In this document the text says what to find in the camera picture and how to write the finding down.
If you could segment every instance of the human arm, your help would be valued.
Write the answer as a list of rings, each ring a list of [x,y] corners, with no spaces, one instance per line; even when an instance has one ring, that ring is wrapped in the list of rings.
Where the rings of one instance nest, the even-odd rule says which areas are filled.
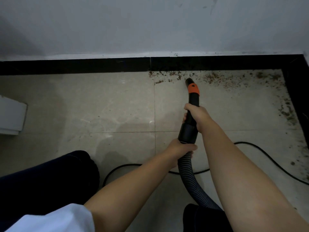
[[[175,139],[161,154],[98,191],[84,204],[92,213],[96,232],[125,231],[177,160],[196,149]]]
[[[205,108],[186,104],[185,109],[202,134],[214,186],[234,231],[309,231],[309,224],[272,180],[232,143]]]

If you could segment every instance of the tile floor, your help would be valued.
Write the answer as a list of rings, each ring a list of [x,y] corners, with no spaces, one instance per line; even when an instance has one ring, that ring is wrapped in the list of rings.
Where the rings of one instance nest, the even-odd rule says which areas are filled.
[[[187,77],[232,141],[259,145],[291,174],[309,180],[308,147],[280,70],[1,76],[0,94],[27,103],[28,112],[19,136],[0,136],[0,176],[78,149],[91,155],[102,179],[119,165],[143,163],[177,137]],[[197,145],[196,171],[208,167],[200,135]],[[239,148],[309,222],[309,187],[253,147]],[[130,170],[118,170],[109,182]],[[197,180],[220,205],[210,174]],[[194,201],[180,177],[169,174],[128,231],[182,231],[188,203]]]

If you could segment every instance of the vacuum hose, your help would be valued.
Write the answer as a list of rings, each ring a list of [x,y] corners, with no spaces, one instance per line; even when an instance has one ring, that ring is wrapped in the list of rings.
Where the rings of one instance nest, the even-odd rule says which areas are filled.
[[[199,106],[200,91],[198,86],[191,78],[186,79],[186,85],[189,91],[189,103]],[[194,144],[197,138],[198,130],[196,128],[196,121],[193,119],[190,111],[187,112],[187,118],[182,124],[178,140],[181,143]],[[191,197],[198,203],[199,206],[205,208],[212,208],[222,210],[202,189],[195,179],[192,164],[191,153],[188,152],[178,160],[178,168],[180,177],[187,191]]]

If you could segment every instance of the person's right hand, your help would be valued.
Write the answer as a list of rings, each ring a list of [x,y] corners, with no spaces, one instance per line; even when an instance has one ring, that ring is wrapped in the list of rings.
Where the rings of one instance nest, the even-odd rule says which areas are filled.
[[[189,110],[191,112],[191,115],[193,119],[196,121],[196,124],[197,124],[196,126],[200,133],[203,132],[203,127],[206,125],[206,123],[212,120],[205,107],[202,107],[202,106],[197,107],[190,103],[186,103],[186,105],[184,105],[184,109]],[[183,121],[182,121],[183,123],[186,120],[186,118],[187,118],[187,113],[184,114]]]

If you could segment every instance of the black baseboard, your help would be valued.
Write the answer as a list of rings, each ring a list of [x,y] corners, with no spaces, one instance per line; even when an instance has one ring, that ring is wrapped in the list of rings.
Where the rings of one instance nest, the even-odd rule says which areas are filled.
[[[257,69],[282,69],[288,92],[309,143],[309,67],[302,54],[0,62],[0,75]]]

